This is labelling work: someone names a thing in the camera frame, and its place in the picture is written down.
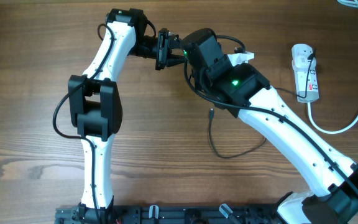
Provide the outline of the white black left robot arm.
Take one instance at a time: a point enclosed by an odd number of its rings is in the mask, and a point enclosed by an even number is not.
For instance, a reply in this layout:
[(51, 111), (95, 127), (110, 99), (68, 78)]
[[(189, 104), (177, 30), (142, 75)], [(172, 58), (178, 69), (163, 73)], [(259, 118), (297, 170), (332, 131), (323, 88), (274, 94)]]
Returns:
[(68, 81), (71, 123), (81, 138), (85, 156), (85, 188), (73, 221), (113, 223), (111, 149), (122, 123), (117, 87), (127, 56), (155, 60), (156, 70), (172, 67), (185, 58), (173, 55), (179, 38), (167, 29), (145, 34), (152, 23), (140, 9), (112, 9), (103, 26), (106, 33), (92, 64)]

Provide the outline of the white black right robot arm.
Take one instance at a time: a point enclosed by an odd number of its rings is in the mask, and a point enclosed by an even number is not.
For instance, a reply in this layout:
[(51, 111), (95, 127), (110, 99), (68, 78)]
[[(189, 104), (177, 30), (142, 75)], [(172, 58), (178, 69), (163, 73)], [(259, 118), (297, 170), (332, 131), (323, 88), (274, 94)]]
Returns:
[(190, 88), (265, 136), (298, 170), (308, 191), (277, 207), (287, 223), (347, 223), (358, 212), (358, 163), (306, 125), (252, 65), (222, 52), (209, 28), (180, 41)]

